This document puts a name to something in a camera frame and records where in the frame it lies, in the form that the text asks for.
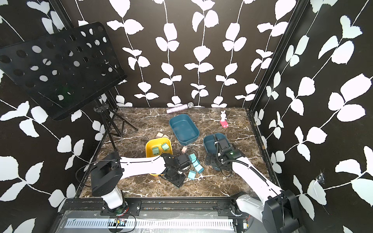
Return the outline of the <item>blue plug top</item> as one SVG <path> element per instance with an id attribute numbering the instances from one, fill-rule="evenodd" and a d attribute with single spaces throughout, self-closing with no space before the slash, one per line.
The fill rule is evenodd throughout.
<path id="1" fill-rule="evenodd" d="M 189 157 L 191 163 L 194 163 L 194 162 L 197 161 L 197 156 L 196 156 L 195 153 L 190 154 L 188 157 Z"/>

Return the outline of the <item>blue plug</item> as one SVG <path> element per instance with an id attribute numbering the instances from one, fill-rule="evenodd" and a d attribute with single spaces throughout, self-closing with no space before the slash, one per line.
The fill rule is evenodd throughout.
<path id="1" fill-rule="evenodd" d="M 190 154 L 188 157 L 189 157 L 191 163 L 194 163 L 194 162 L 197 161 L 197 156 L 196 156 L 195 153 Z"/>
<path id="2" fill-rule="evenodd" d="M 196 170 L 199 174 L 201 174 L 201 173 L 204 171 L 204 168 L 203 168 L 200 164 L 198 164 L 198 165 L 195 166 L 194 168 L 195 168 L 195 170 Z"/>
<path id="3" fill-rule="evenodd" d="M 194 167 L 196 167 L 200 164 L 200 162 L 199 162 L 198 159 L 196 159 L 192 164 L 193 164 Z"/>
<path id="4" fill-rule="evenodd" d="M 196 178 L 196 175 L 197 175 L 197 172 L 190 170 L 187 177 L 191 180 L 194 180 Z"/>

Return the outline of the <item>blue plug bottom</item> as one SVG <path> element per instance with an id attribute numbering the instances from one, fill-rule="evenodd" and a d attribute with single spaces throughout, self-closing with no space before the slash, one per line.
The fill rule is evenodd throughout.
<path id="1" fill-rule="evenodd" d="M 197 175 L 197 172 L 190 170 L 187 177 L 191 180 L 194 180 L 196 178 L 196 175 Z"/>

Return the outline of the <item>green plug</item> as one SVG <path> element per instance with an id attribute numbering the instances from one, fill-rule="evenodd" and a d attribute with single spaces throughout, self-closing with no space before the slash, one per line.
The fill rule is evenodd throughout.
<path id="1" fill-rule="evenodd" d="M 164 150 L 164 151 L 169 151 L 170 150 L 170 146 L 167 144 L 167 143 L 164 143 L 161 145 L 161 148 Z"/>
<path id="2" fill-rule="evenodd" d="M 152 153 L 154 156 L 157 156 L 160 154 L 160 150 L 159 150 L 159 147 L 153 147 L 152 148 Z"/>

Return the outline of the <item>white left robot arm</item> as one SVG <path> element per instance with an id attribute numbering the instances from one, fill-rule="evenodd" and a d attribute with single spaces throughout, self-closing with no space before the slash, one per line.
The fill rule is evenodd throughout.
<path id="1" fill-rule="evenodd" d="M 127 211 L 129 205 L 125 203 L 124 195 L 118 187 L 121 179 L 144 174 L 160 175 L 176 187 L 181 187 L 186 177 L 184 170 L 192 163 L 193 160 L 185 153 L 179 156 L 162 153 L 155 157 L 128 158 L 113 152 L 92 166 L 92 196 L 101 197 L 108 211 L 122 213 Z"/>

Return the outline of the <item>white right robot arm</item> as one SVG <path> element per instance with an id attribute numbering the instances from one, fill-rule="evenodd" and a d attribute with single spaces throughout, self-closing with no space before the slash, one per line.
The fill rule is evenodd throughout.
<path id="1" fill-rule="evenodd" d="M 231 197 L 229 210 L 232 215 L 252 217 L 260 221 L 268 233 L 293 233 L 303 226 L 294 193 L 284 191 L 267 179 L 223 134 L 206 136 L 204 147 L 206 165 L 215 170 L 234 172 L 257 195 L 256 198 L 248 194 Z"/>

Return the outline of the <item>teal storage box right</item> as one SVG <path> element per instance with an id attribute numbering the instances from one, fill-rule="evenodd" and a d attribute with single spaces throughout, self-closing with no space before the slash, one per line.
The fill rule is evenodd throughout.
<path id="1" fill-rule="evenodd" d="M 229 141 L 227 140 L 226 136 L 221 133 L 215 133 L 212 135 L 208 135 L 204 138 L 204 147 L 206 150 L 206 158 L 205 164 L 207 166 L 212 166 L 212 168 L 216 171 L 220 171 L 220 167 L 216 163 L 216 146 L 215 142 L 216 139 L 221 142 L 224 146 L 229 146 Z"/>

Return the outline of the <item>teal storage box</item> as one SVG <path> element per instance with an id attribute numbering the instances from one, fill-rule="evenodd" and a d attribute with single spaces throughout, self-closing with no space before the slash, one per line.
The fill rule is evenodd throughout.
<path id="1" fill-rule="evenodd" d="M 216 163 L 216 146 L 215 142 L 216 139 L 221 142 L 224 146 L 229 146 L 229 141 L 227 140 L 226 136 L 221 133 L 215 133 L 212 135 L 208 135 L 204 138 L 204 147 L 206 150 L 206 158 L 205 164 L 207 166 L 212 166 L 212 168 L 216 171 L 220 171 L 220 167 Z"/>
<path id="2" fill-rule="evenodd" d="M 180 114 L 170 119 L 169 125 L 182 146 L 195 142 L 200 132 L 187 114 Z"/>

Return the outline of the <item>yellow storage box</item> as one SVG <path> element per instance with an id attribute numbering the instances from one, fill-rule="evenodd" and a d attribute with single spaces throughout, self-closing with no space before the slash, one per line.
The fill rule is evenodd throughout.
<path id="1" fill-rule="evenodd" d="M 170 146 L 169 151 L 164 151 L 161 148 L 161 145 L 164 144 L 164 143 L 167 143 Z M 157 157 L 157 156 L 154 156 L 153 153 L 152 153 L 152 148 L 153 147 L 159 147 L 160 154 L 157 155 L 157 156 L 160 156 L 163 153 L 173 154 L 172 144 L 171 144 L 171 141 L 168 138 L 162 137 L 162 138 L 156 138 L 156 139 L 152 139 L 152 140 L 148 141 L 146 146 L 145 146 L 146 158 Z"/>

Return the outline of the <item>teal storage box rear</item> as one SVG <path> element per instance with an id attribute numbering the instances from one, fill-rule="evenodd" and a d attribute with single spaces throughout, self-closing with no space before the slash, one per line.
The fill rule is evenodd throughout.
<path id="1" fill-rule="evenodd" d="M 182 146 L 195 142 L 200 132 L 187 114 L 180 114 L 170 119 L 169 125 Z"/>

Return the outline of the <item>white rabbit pink figurine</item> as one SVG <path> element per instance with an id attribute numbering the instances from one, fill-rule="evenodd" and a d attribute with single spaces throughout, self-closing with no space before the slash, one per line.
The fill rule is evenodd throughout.
<path id="1" fill-rule="evenodd" d="M 229 124 L 228 122 L 226 121 L 227 120 L 227 115 L 226 115 L 226 112 L 225 110 L 224 111 L 221 111 L 221 115 L 220 115 L 220 124 L 223 128 L 228 128 L 229 127 Z"/>

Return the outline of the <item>pink glitter microphone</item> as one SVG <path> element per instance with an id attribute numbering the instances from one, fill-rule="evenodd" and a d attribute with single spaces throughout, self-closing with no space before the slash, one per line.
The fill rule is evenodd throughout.
<path id="1" fill-rule="evenodd" d="M 171 113 L 183 111 L 183 110 L 186 110 L 186 109 L 191 109 L 193 107 L 194 107 L 194 104 L 192 102 L 190 102 L 190 103 L 183 104 L 183 105 L 180 105 L 180 106 L 171 107 L 171 108 L 167 109 L 166 112 L 167 112 L 167 114 L 171 114 Z"/>

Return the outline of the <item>black tripod stand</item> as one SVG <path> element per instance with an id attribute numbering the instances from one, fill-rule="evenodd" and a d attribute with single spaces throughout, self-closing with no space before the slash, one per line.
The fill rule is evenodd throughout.
<path id="1" fill-rule="evenodd" d="M 138 128 L 136 128 L 134 125 L 128 122 L 125 118 L 120 116 L 117 112 L 115 112 L 112 108 L 110 108 L 108 104 L 105 104 L 104 102 L 100 102 L 98 99 L 95 100 L 95 103 L 96 103 L 96 106 L 94 107 L 94 111 L 98 113 L 101 119 L 103 120 L 104 128 L 109 136 L 114 152 L 117 152 L 118 150 L 113 140 L 113 136 L 116 136 L 116 137 L 124 136 L 124 125 L 125 124 L 130 126 L 136 132 L 138 131 Z M 114 117 L 117 117 L 121 120 L 121 128 L 119 128 L 115 124 L 113 117 L 110 116 L 110 113 L 112 113 Z"/>

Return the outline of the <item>black perforated music stand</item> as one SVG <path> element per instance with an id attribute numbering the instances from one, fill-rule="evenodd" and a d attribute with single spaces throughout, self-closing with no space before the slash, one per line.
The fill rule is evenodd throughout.
<path id="1" fill-rule="evenodd" d="M 127 77 L 99 22 L 4 47 L 1 70 L 54 120 L 65 119 Z"/>

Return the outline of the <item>black front mounting rail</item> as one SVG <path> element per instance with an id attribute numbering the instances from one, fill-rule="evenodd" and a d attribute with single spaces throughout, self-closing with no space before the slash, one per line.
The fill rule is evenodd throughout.
<path id="1" fill-rule="evenodd" d="M 102 211 L 104 201 L 101 198 L 68 199 L 62 210 Z M 199 197 L 199 198 L 125 198 L 129 213 L 139 216 L 146 211 L 181 211 L 181 212 L 217 212 L 218 216 L 247 216 L 239 207 L 239 199 L 232 197 Z"/>

